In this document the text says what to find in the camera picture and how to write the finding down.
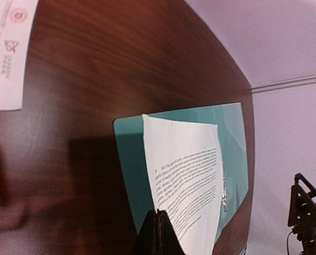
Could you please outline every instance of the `green folder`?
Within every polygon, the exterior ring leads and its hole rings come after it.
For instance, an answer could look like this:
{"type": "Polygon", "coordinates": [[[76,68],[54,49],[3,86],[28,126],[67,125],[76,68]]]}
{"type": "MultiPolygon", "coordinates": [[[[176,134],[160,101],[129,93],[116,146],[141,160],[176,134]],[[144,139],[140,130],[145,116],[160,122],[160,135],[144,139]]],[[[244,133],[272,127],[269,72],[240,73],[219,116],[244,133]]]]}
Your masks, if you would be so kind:
{"type": "MultiPolygon", "coordinates": [[[[217,240],[248,192],[247,152],[240,103],[172,110],[149,116],[218,125],[227,205],[225,208],[221,205],[217,240]]],[[[134,116],[117,119],[113,126],[132,216],[139,232],[147,211],[154,210],[145,161],[144,122],[142,116],[134,116]]]]}

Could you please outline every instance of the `table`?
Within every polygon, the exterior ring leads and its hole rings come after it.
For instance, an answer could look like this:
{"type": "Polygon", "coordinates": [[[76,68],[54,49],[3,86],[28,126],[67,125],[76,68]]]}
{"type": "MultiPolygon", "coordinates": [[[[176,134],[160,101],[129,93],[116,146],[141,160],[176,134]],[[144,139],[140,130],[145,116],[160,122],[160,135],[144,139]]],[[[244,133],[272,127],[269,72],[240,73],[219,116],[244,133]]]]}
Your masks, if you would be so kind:
{"type": "Polygon", "coordinates": [[[0,112],[0,204],[22,201],[27,215],[0,232],[0,254],[128,254],[136,232],[112,121],[238,101],[250,191],[213,254],[238,254],[250,224],[252,96],[234,60],[180,0],[39,1],[23,109],[0,112]]]}

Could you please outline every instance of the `wall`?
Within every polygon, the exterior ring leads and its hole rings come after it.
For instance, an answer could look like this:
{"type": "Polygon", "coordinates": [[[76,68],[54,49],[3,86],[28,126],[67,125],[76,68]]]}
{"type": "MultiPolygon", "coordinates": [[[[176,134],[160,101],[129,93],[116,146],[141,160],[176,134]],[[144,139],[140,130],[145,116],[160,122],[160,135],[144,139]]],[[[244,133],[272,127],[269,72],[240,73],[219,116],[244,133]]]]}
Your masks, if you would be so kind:
{"type": "Polygon", "coordinates": [[[186,0],[252,86],[316,75],[316,0],[186,0]]]}
{"type": "MultiPolygon", "coordinates": [[[[316,84],[253,95],[256,165],[248,255],[285,255],[290,187],[301,172],[316,187],[316,84]]],[[[290,237],[290,254],[301,244],[290,237]]]]}

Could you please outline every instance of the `white paper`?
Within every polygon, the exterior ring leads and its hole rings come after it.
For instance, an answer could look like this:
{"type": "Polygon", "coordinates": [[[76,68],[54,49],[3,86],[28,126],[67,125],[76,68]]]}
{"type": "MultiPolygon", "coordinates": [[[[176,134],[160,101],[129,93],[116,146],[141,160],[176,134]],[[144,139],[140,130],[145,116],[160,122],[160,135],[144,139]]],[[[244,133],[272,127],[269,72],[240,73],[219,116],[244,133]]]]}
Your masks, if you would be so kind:
{"type": "Polygon", "coordinates": [[[166,210],[187,255],[211,255],[223,189],[217,125],[143,115],[155,209],[166,210]]]}
{"type": "Polygon", "coordinates": [[[0,110],[22,107],[24,68],[37,0],[0,0],[0,110]]]}

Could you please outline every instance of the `black mechanical device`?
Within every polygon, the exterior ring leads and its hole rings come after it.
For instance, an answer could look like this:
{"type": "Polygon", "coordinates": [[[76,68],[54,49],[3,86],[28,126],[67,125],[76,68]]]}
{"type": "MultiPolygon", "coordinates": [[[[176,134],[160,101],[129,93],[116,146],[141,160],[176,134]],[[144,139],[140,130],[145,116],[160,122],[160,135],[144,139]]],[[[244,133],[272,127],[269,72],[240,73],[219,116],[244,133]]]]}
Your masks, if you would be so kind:
{"type": "Polygon", "coordinates": [[[292,186],[288,226],[293,227],[293,234],[302,242],[302,255],[316,255],[316,188],[301,174],[295,175],[292,186]],[[306,192],[299,181],[310,190],[306,192]]]}

